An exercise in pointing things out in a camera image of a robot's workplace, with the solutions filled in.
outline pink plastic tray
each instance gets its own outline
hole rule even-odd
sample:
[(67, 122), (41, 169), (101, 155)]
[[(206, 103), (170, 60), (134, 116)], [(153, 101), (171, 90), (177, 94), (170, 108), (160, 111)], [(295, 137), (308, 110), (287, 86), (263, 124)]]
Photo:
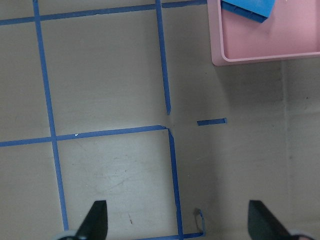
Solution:
[(263, 23), (207, 3), (216, 66), (320, 57), (320, 0), (276, 0)]

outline blue plastic block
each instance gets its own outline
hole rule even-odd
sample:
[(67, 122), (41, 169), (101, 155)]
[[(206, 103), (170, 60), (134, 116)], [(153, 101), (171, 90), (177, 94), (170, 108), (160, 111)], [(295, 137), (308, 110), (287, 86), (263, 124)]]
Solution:
[(276, 0), (221, 0), (221, 8), (248, 19), (263, 23)]

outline blue object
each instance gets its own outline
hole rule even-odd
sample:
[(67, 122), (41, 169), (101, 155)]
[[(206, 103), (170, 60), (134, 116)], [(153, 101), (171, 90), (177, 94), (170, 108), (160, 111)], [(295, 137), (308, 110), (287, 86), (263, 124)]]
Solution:
[(275, 0), (221, 0), (221, 8), (263, 23), (271, 14)]

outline blue box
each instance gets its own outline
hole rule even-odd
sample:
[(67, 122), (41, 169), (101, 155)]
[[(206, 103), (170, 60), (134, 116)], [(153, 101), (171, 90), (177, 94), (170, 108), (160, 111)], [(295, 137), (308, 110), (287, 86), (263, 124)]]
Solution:
[(221, 8), (263, 23), (271, 14), (275, 0), (221, 0)]

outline pink bin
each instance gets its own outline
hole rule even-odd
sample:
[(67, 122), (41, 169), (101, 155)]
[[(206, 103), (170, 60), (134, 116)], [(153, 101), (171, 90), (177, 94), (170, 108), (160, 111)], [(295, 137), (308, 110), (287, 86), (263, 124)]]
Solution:
[(207, 3), (216, 66), (320, 57), (320, 0), (276, 0), (263, 23)]

